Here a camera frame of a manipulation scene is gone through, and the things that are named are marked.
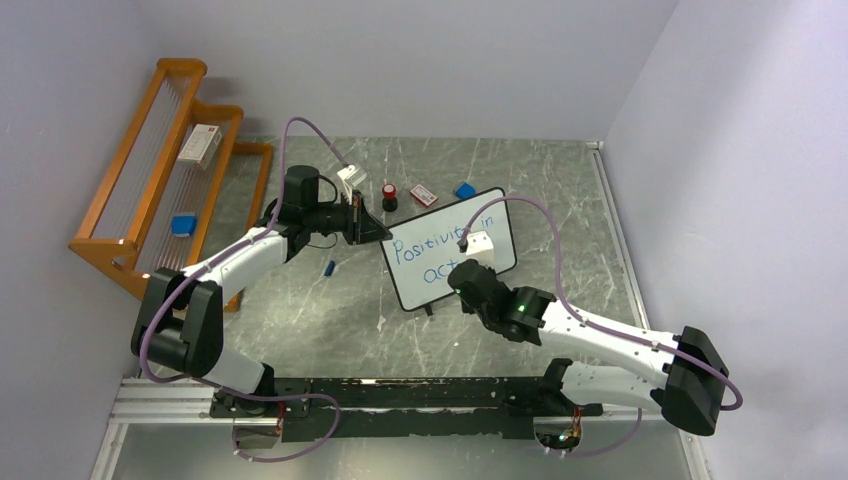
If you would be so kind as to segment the orange wooden shelf rack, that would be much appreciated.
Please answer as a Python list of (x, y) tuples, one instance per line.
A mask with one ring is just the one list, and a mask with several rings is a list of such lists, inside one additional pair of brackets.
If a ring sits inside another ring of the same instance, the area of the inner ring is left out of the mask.
[[(136, 298), (159, 267), (179, 270), (208, 258), (206, 239), (225, 177), (239, 167), (255, 185), (245, 208), (248, 226), (259, 218), (272, 164), (268, 143), (238, 140), (241, 107), (197, 96), (206, 64), (161, 58), (70, 249)], [(218, 150), (205, 169), (177, 161), (195, 124), (221, 127)], [(171, 218), (193, 213), (191, 237), (170, 232)]]

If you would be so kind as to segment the white whiteboard black frame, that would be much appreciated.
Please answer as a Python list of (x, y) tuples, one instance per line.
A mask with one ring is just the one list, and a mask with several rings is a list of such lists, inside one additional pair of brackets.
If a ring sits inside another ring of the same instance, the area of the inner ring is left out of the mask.
[[(451, 296), (450, 272), (465, 259), (458, 242), (463, 228), (484, 204), (505, 195), (500, 187), (436, 208), (389, 227), (392, 238), (381, 243), (383, 256), (402, 310), (411, 312)], [(499, 202), (475, 220), (472, 232), (485, 232), (494, 244), (494, 269), (517, 264), (508, 206)]]

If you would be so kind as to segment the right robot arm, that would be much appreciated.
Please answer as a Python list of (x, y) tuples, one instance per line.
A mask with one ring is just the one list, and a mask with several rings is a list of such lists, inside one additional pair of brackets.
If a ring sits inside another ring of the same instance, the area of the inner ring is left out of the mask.
[(581, 311), (533, 287), (509, 288), (475, 260), (460, 263), (448, 283), (464, 312), (516, 343), (577, 350), (598, 359), (588, 365), (554, 361), (539, 391), (550, 413), (571, 406), (608, 404), (658, 412), (688, 433), (715, 433), (729, 369), (709, 336), (687, 326), (680, 333), (652, 331)]

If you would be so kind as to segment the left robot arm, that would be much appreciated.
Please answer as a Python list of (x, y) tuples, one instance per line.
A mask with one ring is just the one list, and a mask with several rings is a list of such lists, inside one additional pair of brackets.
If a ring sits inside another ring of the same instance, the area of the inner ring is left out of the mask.
[(207, 260), (181, 270), (159, 268), (150, 275), (131, 339), (144, 374), (150, 366), (175, 371), (226, 389), (249, 414), (261, 416), (277, 400), (273, 369), (226, 346), (225, 305), (267, 271), (304, 249), (313, 235), (337, 234), (351, 246), (389, 240), (389, 229), (366, 209), (356, 165), (338, 171), (332, 201), (319, 198), (326, 178), (316, 168), (290, 167), (282, 190), (239, 240)]

